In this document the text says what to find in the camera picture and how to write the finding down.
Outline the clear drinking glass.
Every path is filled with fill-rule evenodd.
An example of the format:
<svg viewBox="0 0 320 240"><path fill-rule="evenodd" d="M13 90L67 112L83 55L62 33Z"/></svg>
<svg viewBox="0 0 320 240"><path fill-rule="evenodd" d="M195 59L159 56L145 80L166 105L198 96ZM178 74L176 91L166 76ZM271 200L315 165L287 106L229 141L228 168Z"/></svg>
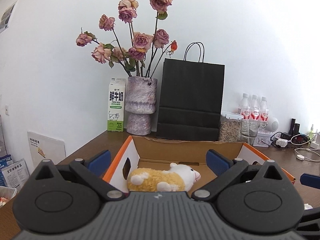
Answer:
<svg viewBox="0 0 320 240"><path fill-rule="evenodd" d="M252 146L258 135L259 126L260 124L257 120L242 120L240 127L240 140Z"/></svg>

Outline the purple ceramic vase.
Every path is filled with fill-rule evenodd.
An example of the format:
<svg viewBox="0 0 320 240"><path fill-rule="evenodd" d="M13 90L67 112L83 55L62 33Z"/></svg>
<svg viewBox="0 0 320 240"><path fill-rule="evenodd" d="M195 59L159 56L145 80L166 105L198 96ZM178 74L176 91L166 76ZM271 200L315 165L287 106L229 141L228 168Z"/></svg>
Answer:
<svg viewBox="0 0 320 240"><path fill-rule="evenodd" d="M128 77L125 111L129 114L126 131L132 135L151 133L151 115L156 112L157 79Z"/></svg>

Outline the white decorated tin box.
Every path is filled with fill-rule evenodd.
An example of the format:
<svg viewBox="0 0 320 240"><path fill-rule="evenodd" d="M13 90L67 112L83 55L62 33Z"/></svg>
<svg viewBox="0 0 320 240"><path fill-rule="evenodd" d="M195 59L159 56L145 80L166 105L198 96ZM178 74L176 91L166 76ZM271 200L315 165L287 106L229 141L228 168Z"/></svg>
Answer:
<svg viewBox="0 0 320 240"><path fill-rule="evenodd" d="M253 141L253 146L269 147L272 143L272 135L273 133L269 131L258 131L257 137Z"/></svg>

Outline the white power adapter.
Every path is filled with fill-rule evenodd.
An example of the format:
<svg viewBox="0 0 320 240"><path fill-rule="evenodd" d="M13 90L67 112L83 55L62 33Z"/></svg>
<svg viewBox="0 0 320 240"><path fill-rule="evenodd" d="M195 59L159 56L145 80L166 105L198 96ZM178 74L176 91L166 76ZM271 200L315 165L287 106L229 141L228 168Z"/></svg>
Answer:
<svg viewBox="0 0 320 240"><path fill-rule="evenodd" d="M287 146L287 144L288 144L288 140L286 140L286 139L279 138L276 140L276 145L281 148L285 148Z"/></svg>

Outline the dried pink rose bouquet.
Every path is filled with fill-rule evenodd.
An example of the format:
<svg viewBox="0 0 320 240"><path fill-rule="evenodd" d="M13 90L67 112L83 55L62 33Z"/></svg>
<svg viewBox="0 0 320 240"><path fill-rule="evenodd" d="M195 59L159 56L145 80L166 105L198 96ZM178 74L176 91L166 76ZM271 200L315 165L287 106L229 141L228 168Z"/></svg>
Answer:
<svg viewBox="0 0 320 240"><path fill-rule="evenodd" d="M118 18L128 25L130 47L121 46L116 34L116 18L103 14L99 18L100 30L112 32L114 40L109 43L98 41L96 35L89 31L81 31L75 40L79 47L96 44L91 57L100 64L108 64L113 68L115 64L122 66L129 77L133 73L138 77L152 78L160 60L164 55L171 56L178 49L177 41L171 40L164 29L158 27L158 22L168 17L168 7L173 0L150 0L152 9L156 12L155 27L152 34L135 31L133 20L137 18L139 3L137 0L120 0L118 3Z"/></svg>

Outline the white round speaker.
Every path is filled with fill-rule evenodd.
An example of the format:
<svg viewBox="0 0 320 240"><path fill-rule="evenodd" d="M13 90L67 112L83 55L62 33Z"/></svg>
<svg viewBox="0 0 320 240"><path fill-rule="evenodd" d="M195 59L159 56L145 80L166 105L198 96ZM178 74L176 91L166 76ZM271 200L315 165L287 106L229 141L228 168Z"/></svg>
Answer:
<svg viewBox="0 0 320 240"><path fill-rule="evenodd" d="M266 130L268 132L275 132L278 130L279 127L279 121L274 116L269 116L267 120Z"/></svg>

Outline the left red label water bottle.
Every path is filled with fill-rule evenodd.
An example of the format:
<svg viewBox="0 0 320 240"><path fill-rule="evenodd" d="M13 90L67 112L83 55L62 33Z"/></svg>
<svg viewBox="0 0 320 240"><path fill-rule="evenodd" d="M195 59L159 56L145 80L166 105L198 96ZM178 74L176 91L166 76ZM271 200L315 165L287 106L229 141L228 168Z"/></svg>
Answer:
<svg viewBox="0 0 320 240"><path fill-rule="evenodd" d="M251 106L249 103L249 94L243 93L242 100L238 105L238 114L242 115L244 120L249 120L251 115Z"/></svg>

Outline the yellow white plush sheep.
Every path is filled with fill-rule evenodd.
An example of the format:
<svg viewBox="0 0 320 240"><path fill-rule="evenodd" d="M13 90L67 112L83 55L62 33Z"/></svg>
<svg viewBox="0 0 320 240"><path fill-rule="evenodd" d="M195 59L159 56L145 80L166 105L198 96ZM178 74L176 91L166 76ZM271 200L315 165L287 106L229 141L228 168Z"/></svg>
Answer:
<svg viewBox="0 0 320 240"><path fill-rule="evenodd" d="M200 179L200 173L190 166L171 163L169 170L133 170L128 176L127 188L139 192L188 192Z"/></svg>

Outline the white tissue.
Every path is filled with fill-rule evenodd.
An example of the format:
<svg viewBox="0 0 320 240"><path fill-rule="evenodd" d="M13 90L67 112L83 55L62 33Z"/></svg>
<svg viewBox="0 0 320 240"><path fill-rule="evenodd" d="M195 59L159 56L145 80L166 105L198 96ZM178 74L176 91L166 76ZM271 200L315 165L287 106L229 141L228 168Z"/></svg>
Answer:
<svg viewBox="0 0 320 240"><path fill-rule="evenodd" d="M309 204L304 204L304 210L310 210L312 209L313 207Z"/></svg>

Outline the red label water bottle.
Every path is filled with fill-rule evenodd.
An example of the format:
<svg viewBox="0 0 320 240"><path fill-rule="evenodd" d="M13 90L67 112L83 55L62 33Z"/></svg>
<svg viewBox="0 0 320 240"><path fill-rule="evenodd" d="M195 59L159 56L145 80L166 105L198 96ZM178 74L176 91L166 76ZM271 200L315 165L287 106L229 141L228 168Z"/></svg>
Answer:
<svg viewBox="0 0 320 240"><path fill-rule="evenodd" d="M258 121L260 116L260 105L258 102L258 96L252 95L252 102L251 102L251 119L254 121Z"/></svg>
<svg viewBox="0 0 320 240"><path fill-rule="evenodd" d="M249 120L251 115L251 106L249 103L249 94L243 93L242 100L238 105L238 114L242 115L244 120Z"/></svg>
<svg viewBox="0 0 320 240"><path fill-rule="evenodd" d="M261 97L261 104L260 104L260 121L267 122L269 116L269 107L267 105L267 97Z"/></svg>

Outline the clear jar with seeds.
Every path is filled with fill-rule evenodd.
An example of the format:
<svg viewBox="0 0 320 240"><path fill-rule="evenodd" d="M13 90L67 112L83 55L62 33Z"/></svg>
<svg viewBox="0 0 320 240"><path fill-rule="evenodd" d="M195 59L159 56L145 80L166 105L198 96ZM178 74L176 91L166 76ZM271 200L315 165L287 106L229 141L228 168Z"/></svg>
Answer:
<svg viewBox="0 0 320 240"><path fill-rule="evenodd" d="M218 141L236 142L240 133L243 116L238 113L222 111L219 124Z"/></svg>

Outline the red cardboard pumpkin box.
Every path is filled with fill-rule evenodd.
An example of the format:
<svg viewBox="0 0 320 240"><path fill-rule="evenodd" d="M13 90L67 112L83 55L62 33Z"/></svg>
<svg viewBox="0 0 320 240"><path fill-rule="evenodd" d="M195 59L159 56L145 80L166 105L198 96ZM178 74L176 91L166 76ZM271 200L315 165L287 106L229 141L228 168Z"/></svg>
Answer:
<svg viewBox="0 0 320 240"><path fill-rule="evenodd" d="M211 170L208 150L215 150L228 159L242 158L249 164L262 165L269 158L244 142L177 141L130 135L109 166L103 180L118 190L128 193L127 176L137 168L168 170L170 163L185 164L201 175L188 191L191 195L216 174Z"/></svg>

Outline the black upright device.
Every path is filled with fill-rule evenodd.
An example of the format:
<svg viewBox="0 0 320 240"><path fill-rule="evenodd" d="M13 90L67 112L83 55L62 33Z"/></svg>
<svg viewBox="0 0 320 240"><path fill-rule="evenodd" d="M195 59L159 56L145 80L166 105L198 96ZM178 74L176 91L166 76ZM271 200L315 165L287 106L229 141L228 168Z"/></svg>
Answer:
<svg viewBox="0 0 320 240"><path fill-rule="evenodd" d="M291 136L298 135L299 129L300 129L300 124L296 123L296 120L294 118L292 118L291 123L290 123L289 134Z"/></svg>

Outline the right red label water bottle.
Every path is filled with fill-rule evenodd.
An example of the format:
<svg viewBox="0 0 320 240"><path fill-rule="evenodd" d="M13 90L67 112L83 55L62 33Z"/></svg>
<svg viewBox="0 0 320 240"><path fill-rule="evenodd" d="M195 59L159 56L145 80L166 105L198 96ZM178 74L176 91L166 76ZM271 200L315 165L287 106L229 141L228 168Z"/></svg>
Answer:
<svg viewBox="0 0 320 240"><path fill-rule="evenodd" d="M261 97L261 104L260 104L260 121L267 122L269 116L269 107L267 105L267 97Z"/></svg>

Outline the white green milk carton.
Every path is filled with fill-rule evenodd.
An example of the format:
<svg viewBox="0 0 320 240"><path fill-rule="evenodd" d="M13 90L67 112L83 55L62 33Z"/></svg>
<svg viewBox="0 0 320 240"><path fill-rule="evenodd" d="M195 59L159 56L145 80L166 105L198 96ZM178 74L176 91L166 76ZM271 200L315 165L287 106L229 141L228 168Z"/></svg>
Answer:
<svg viewBox="0 0 320 240"><path fill-rule="evenodd" d="M124 130L126 80L112 78L108 88L107 130L122 132Z"/></svg>

